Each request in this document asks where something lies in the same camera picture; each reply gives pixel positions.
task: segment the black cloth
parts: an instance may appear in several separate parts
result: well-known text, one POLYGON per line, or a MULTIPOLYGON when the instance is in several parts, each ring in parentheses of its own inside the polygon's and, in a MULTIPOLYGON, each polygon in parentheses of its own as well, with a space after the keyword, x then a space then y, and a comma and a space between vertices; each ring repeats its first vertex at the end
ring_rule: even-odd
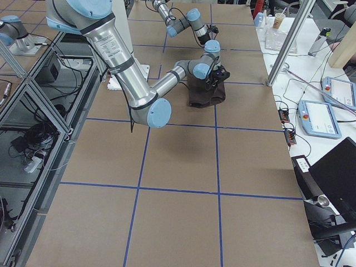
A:
POLYGON ((188 75, 189 88, 189 106, 196 108, 204 108, 217 105, 225 101, 225 86, 221 82, 217 88, 206 90, 208 85, 205 80, 195 78, 193 75, 188 75))

